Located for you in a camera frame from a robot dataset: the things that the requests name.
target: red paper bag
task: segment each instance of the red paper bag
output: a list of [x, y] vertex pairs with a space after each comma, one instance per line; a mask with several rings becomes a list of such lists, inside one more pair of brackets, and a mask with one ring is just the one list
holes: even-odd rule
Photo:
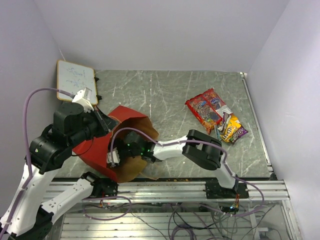
[[[111, 143], [113, 134], [122, 128], [134, 128], [156, 140], [159, 133], [152, 127], [148, 116], [128, 107], [120, 105], [108, 116], [119, 122], [115, 129], [106, 136], [95, 138], [93, 142], [91, 140], [82, 142], [73, 151], [76, 154], [81, 154], [89, 149], [79, 156], [86, 164], [117, 183], [129, 182], [138, 176], [146, 167], [147, 162], [142, 160], [140, 156], [128, 157], [121, 160], [120, 166], [109, 167], [107, 165], [108, 145]], [[128, 132], [127, 130], [121, 131], [116, 138], [121, 139]]]

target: tabletop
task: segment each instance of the tabletop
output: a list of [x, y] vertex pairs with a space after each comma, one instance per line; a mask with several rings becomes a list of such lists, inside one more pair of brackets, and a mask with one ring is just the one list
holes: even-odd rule
[[[205, 128], [185, 105], [186, 100], [214, 88], [237, 116], [248, 133], [234, 145], [222, 143], [228, 152], [227, 163], [239, 177], [269, 177], [267, 155], [257, 127], [244, 80], [238, 72], [218, 71], [96, 71], [98, 107], [105, 114], [118, 105], [147, 115], [159, 132], [159, 141], [180, 138], [190, 129], [203, 133]], [[65, 161], [56, 178], [78, 178], [91, 171], [79, 157]], [[214, 177], [184, 156], [148, 164], [140, 177], [201, 178]]]

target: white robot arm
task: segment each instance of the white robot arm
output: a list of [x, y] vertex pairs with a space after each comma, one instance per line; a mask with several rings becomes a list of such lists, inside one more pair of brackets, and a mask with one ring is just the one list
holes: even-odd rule
[[[96, 196], [93, 193], [101, 189], [100, 179], [87, 172], [66, 191], [47, 202], [42, 202], [49, 184], [64, 161], [71, 156], [72, 149], [85, 140], [105, 136], [117, 125], [113, 119], [94, 108], [88, 97], [90, 90], [86, 88], [79, 91], [72, 102], [62, 104], [54, 114], [53, 124], [31, 142], [29, 150], [33, 177], [27, 188], [21, 192], [29, 176], [28, 166], [25, 165], [11, 205], [0, 219], [0, 230], [5, 227], [11, 240], [45, 238], [60, 216], [81, 200]], [[222, 152], [213, 146], [194, 143], [199, 140], [221, 146], [215, 138], [196, 130], [190, 130], [188, 135], [179, 139], [159, 141], [158, 144], [146, 141], [132, 131], [124, 140], [116, 143], [116, 150], [111, 154], [114, 158], [120, 158], [117, 162], [128, 156], [142, 156], [142, 159], [152, 163], [183, 155], [200, 167], [212, 170], [222, 188], [236, 191], [238, 182], [232, 177], [234, 173], [230, 173], [225, 163], [222, 163]]]

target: candy bag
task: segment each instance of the candy bag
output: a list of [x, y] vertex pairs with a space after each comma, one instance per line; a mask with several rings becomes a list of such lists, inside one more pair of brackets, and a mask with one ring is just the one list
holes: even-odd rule
[[187, 100], [185, 104], [204, 126], [208, 134], [210, 134], [211, 131], [215, 129], [215, 125], [222, 120], [221, 116], [214, 110], [202, 94]]
[[227, 143], [235, 143], [248, 133], [213, 88], [187, 100], [185, 104], [205, 127], [208, 134], [218, 129], [219, 137]]
[[236, 133], [236, 131], [241, 128], [241, 124], [235, 115], [228, 114], [224, 112], [223, 123], [218, 130], [221, 132], [220, 137], [226, 143], [230, 142], [230, 139]]

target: wire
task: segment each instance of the wire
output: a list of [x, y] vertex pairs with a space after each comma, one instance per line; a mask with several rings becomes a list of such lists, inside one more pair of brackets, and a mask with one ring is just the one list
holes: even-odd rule
[[186, 225], [184, 228], [185, 229], [195, 229], [195, 230], [204, 230], [204, 229], [207, 229], [207, 228], [209, 228], [209, 227], [211, 227], [212, 225], [213, 225], [213, 223], [212, 224], [210, 224], [210, 225], [208, 225], [208, 226], [206, 226], [206, 227], [197, 227], [197, 226], [191, 226], [190, 224], [188, 224], [181, 216], [180, 216], [180, 214], [177, 212], [177, 211], [174, 211], [174, 213], [173, 213], [173, 222], [175, 223], [175, 225], [177, 225], [178, 227], [181, 227], [181, 225], [179, 225], [177, 222], [176, 222], [176, 220], [175, 220], [175, 214], [177, 214], [178, 216], [179, 216], [179, 218], [183, 221], [183, 223]]
[[28, 184], [30, 183], [30, 181], [33, 178], [33, 171], [32, 171], [32, 163], [31, 163], [31, 155], [30, 155], [30, 151], [29, 151], [29, 141], [28, 141], [28, 133], [27, 133], [27, 111], [28, 111], [28, 105], [30, 102], [31, 97], [36, 94], [37, 92], [40, 91], [54, 91], [54, 92], [59, 92], [61, 94], [67, 95], [71, 98], [73, 98], [75, 95], [72, 93], [69, 93], [67, 91], [61, 90], [61, 89], [56, 89], [56, 88], [51, 88], [51, 87], [43, 87], [43, 88], [38, 88], [36, 90], [33, 90], [31, 93], [29, 93], [29, 95], [26, 97], [25, 101], [24, 101], [24, 105], [23, 105], [23, 115], [22, 115], [22, 131], [23, 131], [23, 140], [24, 140], [24, 147], [25, 147], [25, 157], [26, 157], [26, 164], [28, 167], [28, 172], [29, 172], [29, 176], [28, 178], [25, 180], [24, 184], [22, 185], [22, 189], [21, 191], [17, 194], [15, 201], [12, 204], [11, 210], [9, 212], [9, 215], [7, 217], [6, 220], [6, 224], [2, 227], [2, 231], [0, 232], [0, 240], [3, 238], [5, 232], [8, 230], [9, 224], [16, 212], [16, 209], [18, 207], [18, 204], [21, 201], [22, 195], [24, 193], [24, 191], [26, 190]]
[[271, 231], [276, 231], [279, 234], [280, 240], [282, 240], [281, 234], [277, 229], [272, 228], [272, 227], [268, 227], [268, 229], [270, 229]]
[[236, 224], [236, 223], [237, 223], [237, 218], [234, 218], [234, 223], [233, 223], [232, 233], [231, 233], [231, 239], [232, 239], [233, 235], [238, 232], [238, 224]]
[[255, 205], [254, 207], [253, 207], [253, 209], [255, 209], [256, 207], [258, 207], [258, 206], [263, 206], [263, 207], [268, 207], [267, 205]]
[[84, 216], [86, 218], [98, 220], [98, 221], [111, 221], [111, 220], [116, 220], [116, 219], [122, 218], [131, 211], [132, 202], [131, 202], [130, 198], [128, 198], [126, 196], [107, 196], [107, 197], [100, 197], [100, 198], [85, 198], [83, 200], [91, 201], [91, 200], [111, 200], [111, 199], [125, 199], [129, 202], [129, 208], [125, 211], [125, 213], [121, 214], [120, 216], [116, 216], [116, 217], [112, 217], [112, 218], [97, 218], [97, 217], [89, 216], [88, 214], [86, 214], [86, 206], [84, 206], [84, 208], [83, 208]]
[[173, 236], [173, 237], [170, 236], [170, 222], [171, 222], [171, 219], [172, 219], [172, 217], [173, 217], [173, 215], [175, 214], [176, 211], [177, 211], [177, 208], [175, 210], [173, 210], [173, 212], [172, 212], [172, 214], [171, 214], [171, 216], [169, 218], [169, 222], [168, 222], [168, 236], [169, 236], [170, 240], [174, 240], [173, 237], [175, 237], [175, 236]]
[[268, 209], [268, 211], [266, 211], [265, 214], [262, 216], [262, 218], [260, 219], [260, 221], [258, 222], [258, 224], [257, 224], [255, 227], [251, 228], [251, 229], [241, 238], [241, 240], [243, 240], [244, 237], [247, 236], [253, 229], [255, 229], [255, 230], [254, 230], [254, 233], [253, 233], [253, 237], [255, 237], [255, 234], [256, 234], [256, 231], [257, 231], [257, 227], [258, 227], [259, 224], [262, 222], [262, 220], [263, 220], [264, 217], [267, 215], [267, 213], [270, 212], [275, 206], [276, 206], [276, 205], [271, 206], [271, 207]]
[[190, 240], [197, 240], [197, 236], [195, 235], [194, 231], [192, 231], [192, 229], [188, 229], [188, 228], [183, 228], [183, 227], [178, 227], [176, 226], [171, 234], [171, 239], [174, 240], [175, 235], [177, 234], [177, 232], [179, 232], [180, 230], [185, 230], [188, 232], [189, 236], [190, 236]]
[[93, 144], [94, 144], [94, 138], [92, 138], [91, 144], [90, 144], [89, 148], [86, 151], [84, 151], [82, 153], [79, 153], [79, 154], [71, 154], [71, 156], [72, 157], [79, 157], [79, 156], [81, 156], [83, 154], [86, 154], [91, 149]]
[[144, 221], [141, 217], [134, 215], [132, 212], [131, 212], [131, 214], [132, 214], [134, 217], [136, 217], [137, 219], [140, 219], [142, 222], [144, 222], [144, 223], [145, 223], [147, 226], [149, 226], [150, 228], [152, 228], [152, 229], [154, 229], [154, 230], [157, 230], [157, 231], [164, 237], [164, 239], [167, 240], [166, 236], [165, 236], [159, 229], [157, 229], [157, 228], [149, 225], [149, 224], [148, 224], [146, 221]]
[[196, 215], [198, 217], [198, 219], [202, 222], [203, 226], [208, 230], [209, 234], [212, 235], [212, 237], [215, 237], [215, 235], [213, 234], [213, 232], [209, 229], [209, 227], [206, 225], [206, 223], [202, 220], [202, 218], [196, 214], [195, 212], [193, 212], [194, 215]]

